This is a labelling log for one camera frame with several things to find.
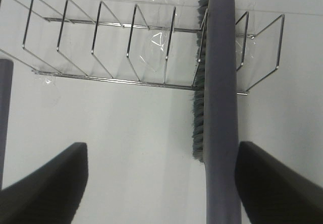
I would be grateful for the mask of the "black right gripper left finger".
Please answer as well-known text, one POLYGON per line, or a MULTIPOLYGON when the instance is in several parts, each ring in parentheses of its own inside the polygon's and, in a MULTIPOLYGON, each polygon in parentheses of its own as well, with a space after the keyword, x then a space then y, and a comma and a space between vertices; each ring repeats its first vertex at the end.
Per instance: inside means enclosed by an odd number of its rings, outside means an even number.
POLYGON ((84 142, 1 190, 1 223, 71 223, 88 181, 84 142))

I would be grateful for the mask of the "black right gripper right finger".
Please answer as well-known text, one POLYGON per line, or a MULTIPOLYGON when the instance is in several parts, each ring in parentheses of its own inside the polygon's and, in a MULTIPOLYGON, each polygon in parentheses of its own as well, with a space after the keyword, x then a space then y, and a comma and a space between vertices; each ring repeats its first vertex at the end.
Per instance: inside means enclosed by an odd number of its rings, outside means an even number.
POLYGON ((235 184, 251 223, 322 223, 322 187, 253 142, 239 144, 235 184))

